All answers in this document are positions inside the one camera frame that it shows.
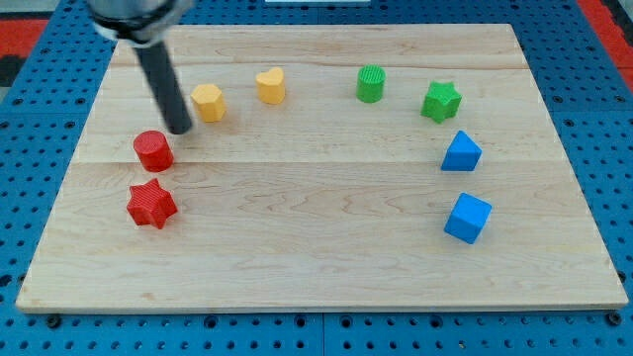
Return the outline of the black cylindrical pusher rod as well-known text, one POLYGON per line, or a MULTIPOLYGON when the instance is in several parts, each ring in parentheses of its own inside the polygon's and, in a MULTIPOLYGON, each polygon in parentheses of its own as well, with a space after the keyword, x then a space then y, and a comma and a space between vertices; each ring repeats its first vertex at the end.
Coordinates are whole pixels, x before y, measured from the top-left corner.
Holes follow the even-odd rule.
POLYGON ((164 125, 171 134, 187 133, 192 120, 165 43, 137 47, 135 53, 164 125))

